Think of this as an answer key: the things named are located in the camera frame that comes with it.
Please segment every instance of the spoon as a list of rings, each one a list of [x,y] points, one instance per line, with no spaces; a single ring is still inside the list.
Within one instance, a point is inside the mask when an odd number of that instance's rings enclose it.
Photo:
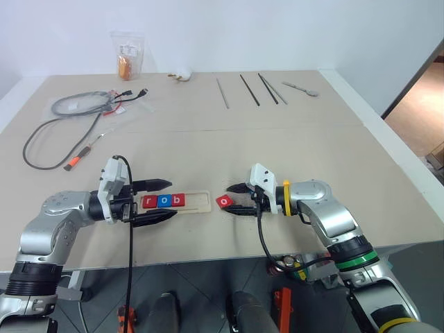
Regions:
[[[292,87],[292,88],[295,88],[295,89],[298,89],[298,90],[300,90],[301,92],[304,92],[304,93],[306,93],[308,96],[311,96],[311,97],[316,97],[316,96],[319,95],[319,93],[318,93],[318,92],[315,92],[314,90],[306,90],[306,89],[304,89],[304,88],[298,87],[297,85],[294,85],[293,83],[282,82],[282,84],[283,84],[283,85],[288,85],[289,87]]]

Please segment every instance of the doorway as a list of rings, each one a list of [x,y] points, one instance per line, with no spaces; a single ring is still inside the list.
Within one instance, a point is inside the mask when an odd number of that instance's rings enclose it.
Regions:
[[[444,185],[444,50],[434,55],[410,90],[384,116]]]

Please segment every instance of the yellow ring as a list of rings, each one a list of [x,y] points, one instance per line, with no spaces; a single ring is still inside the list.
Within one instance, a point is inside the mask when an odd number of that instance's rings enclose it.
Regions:
[[[290,210],[290,182],[284,180],[284,206],[285,206],[285,216],[291,216]]]
[[[415,318],[396,318],[392,321],[388,321],[387,323],[383,324],[383,326],[380,327],[378,333],[385,333],[389,328],[392,328],[393,326],[404,324],[404,323],[411,323],[413,321],[417,321]]]

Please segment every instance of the red letter block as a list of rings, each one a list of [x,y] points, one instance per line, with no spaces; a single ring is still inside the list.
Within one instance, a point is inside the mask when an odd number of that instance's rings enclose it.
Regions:
[[[230,206],[234,203],[233,200],[228,195],[220,196],[216,199],[217,204],[220,208]]]
[[[179,193],[179,194],[173,194],[171,206],[173,207],[183,207],[185,206],[185,194]]]
[[[142,207],[144,209],[156,208],[157,207],[157,196],[144,196],[142,199]]]

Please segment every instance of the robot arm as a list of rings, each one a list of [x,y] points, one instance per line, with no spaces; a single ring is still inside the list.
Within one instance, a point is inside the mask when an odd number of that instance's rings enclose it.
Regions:
[[[95,221],[131,222],[133,227],[171,218],[175,210],[137,214],[134,195],[171,186],[166,180],[140,180],[124,185],[127,166],[110,158],[98,191],[63,191],[45,200],[39,215],[24,229],[16,263],[5,293],[0,295],[0,333],[57,332],[51,320],[56,289],[80,228]]]
[[[233,185],[228,191],[249,191],[263,211],[299,215],[303,222],[311,224],[349,288],[348,302],[362,332],[440,332],[419,321],[413,301],[379,259],[350,211],[333,197],[327,183],[285,181],[283,186],[277,186],[274,174],[256,164],[245,184]],[[259,200],[263,195],[266,200]],[[257,215],[254,207],[234,205],[225,210]]]

